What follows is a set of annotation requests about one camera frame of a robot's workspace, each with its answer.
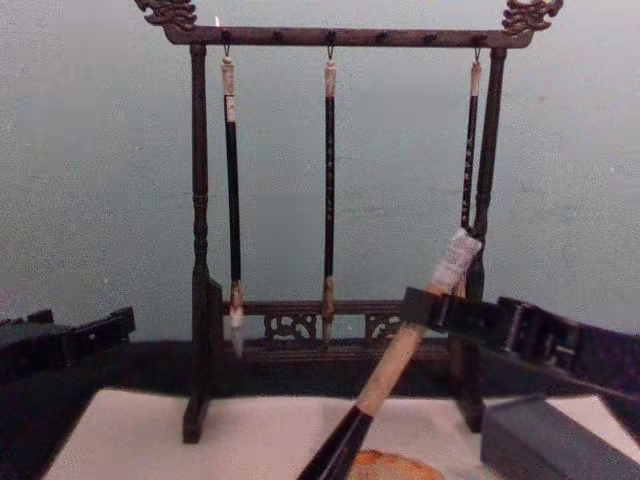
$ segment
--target stand post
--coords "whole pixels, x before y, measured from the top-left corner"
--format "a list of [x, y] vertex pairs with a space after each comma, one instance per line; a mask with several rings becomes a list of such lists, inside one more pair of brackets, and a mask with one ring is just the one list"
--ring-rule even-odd
[[184, 443], [197, 443], [207, 410], [211, 368], [211, 323], [209, 318], [209, 268], [207, 267], [207, 100], [204, 45], [190, 46], [192, 71], [193, 211], [195, 264], [191, 283], [193, 373], [191, 398], [184, 413]]
[[[502, 100], [502, 79], [507, 50], [494, 48], [491, 50], [491, 73], [489, 75], [489, 92], [485, 111], [484, 130], [482, 133], [482, 150], [478, 169], [476, 188], [476, 212], [473, 232], [482, 241], [486, 240], [489, 203], [493, 186], [493, 172], [498, 141], [498, 123]], [[467, 298], [482, 300], [484, 293], [484, 263], [482, 251], [471, 264], [467, 276]], [[484, 402], [480, 391], [480, 351], [476, 345], [460, 339], [451, 339], [451, 380], [454, 395], [465, 421], [472, 432], [480, 432]]]

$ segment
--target carved lattice panel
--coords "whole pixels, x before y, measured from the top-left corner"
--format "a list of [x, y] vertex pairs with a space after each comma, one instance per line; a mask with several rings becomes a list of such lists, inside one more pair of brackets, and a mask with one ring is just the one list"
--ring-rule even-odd
[[400, 328], [400, 318], [396, 314], [365, 314], [364, 346], [366, 348], [384, 347]]
[[268, 348], [313, 348], [317, 337], [317, 315], [265, 315], [264, 337]]

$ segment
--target gray wall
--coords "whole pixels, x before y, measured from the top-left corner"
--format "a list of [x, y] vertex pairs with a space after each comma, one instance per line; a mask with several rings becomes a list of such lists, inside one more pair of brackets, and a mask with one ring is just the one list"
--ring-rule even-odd
[[[187, 49], [133, 0], [0, 2], [0, 318], [52, 308], [77, 324], [133, 305], [137, 339], [188, 338]], [[507, 60], [486, 296], [637, 332], [640, 4], [565, 3]], [[227, 25], [499, 28], [503, 8], [225, 0], [198, 2], [197, 14], [202, 25], [219, 15]], [[207, 57], [209, 258], [228, 291], [221, 55]], [[319, 298], [326, 52], [231, 55], [247, 296]], [[425, 284], [458, 222], [472, 54], [335, 57], [337, 297], [396, 298]], [[484, 94], [488, 52], [483, 63]]]

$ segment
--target carved dragon head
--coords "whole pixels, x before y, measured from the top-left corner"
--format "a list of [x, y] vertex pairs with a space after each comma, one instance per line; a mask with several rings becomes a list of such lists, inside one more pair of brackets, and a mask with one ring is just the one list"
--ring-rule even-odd
[[151, 25], [172, 26], [190, 32], [196, 28], [197, 16], [193, 14], [196, 6], [191, 0], [135, 0], [143, 12], [151, 9], [151, 14], [144, 18]]
[[547, 22], [545, 17], [555, 17], [563, 5], [564, 0], [533, 0], [530, 3], [509, 0], [502, 26], [508, 35], [518, 35], [527, 30], [546, 30], [551, 22]]

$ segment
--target black box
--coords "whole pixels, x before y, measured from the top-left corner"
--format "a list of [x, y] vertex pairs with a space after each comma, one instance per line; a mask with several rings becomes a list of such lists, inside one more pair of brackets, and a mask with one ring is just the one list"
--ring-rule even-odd
[[640, 480], [640, 464], [543, 396], [487, 408], [480, 459], [510, 480]]

